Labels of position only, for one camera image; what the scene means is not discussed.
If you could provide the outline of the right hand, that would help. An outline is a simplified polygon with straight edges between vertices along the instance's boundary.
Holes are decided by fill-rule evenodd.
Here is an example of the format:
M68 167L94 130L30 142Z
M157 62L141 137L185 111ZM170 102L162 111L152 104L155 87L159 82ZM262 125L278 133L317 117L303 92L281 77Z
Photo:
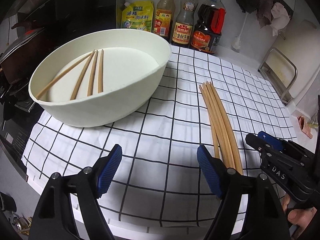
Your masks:
M291 197L285 193L285 196L283 197L281 201L281 206L283 208L284 213L287 212L289 208L289 204L291 202ZM315 207L312 207L310 209L293 209L289 212L287 215L287 220L297 226L297 229L291 236L291 239L302 239L301 235L303 232L307 229L310 222L313 220L314 216L317 216L317 209ZM319 239L319 232L314 232L310 236L311 238L307 239Z

